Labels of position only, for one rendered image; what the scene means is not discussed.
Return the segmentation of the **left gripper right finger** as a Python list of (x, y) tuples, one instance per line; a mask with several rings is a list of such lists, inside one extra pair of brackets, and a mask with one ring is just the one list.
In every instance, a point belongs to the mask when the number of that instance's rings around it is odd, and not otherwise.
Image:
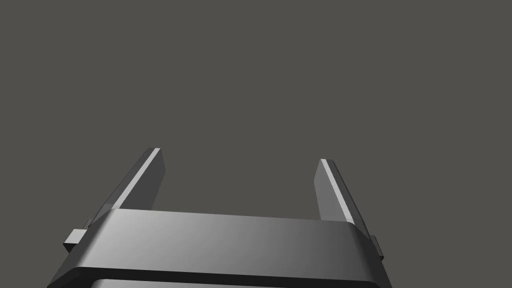
[(319, 160), (313, 184), (321, 220), (353, 224), (366, 238), (371, 237), (333, 160), (325, 158)]

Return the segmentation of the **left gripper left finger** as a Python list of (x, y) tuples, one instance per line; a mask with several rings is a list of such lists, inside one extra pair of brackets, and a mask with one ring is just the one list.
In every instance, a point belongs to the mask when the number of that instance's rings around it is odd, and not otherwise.
[(112, 209), (151, 210), (165, 172), (162, 149), (146, 149), (85, 227), (89, 228)]

